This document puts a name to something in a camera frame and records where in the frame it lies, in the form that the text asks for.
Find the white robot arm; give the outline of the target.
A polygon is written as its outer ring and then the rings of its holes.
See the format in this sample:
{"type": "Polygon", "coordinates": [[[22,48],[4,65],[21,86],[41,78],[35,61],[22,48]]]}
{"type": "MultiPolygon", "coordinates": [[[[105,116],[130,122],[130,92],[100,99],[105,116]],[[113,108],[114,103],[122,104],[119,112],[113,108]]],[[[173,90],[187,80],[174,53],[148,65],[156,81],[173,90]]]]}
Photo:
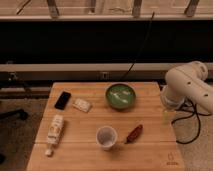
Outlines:
{"type": "Polygon", "coordinates": [[[213,114],[213,87],[205,83],[207,76],[208,68],[200,61],[170,69],[160,94],[162,104],[168,109],[178,109],[188,98],[213,114]]]}

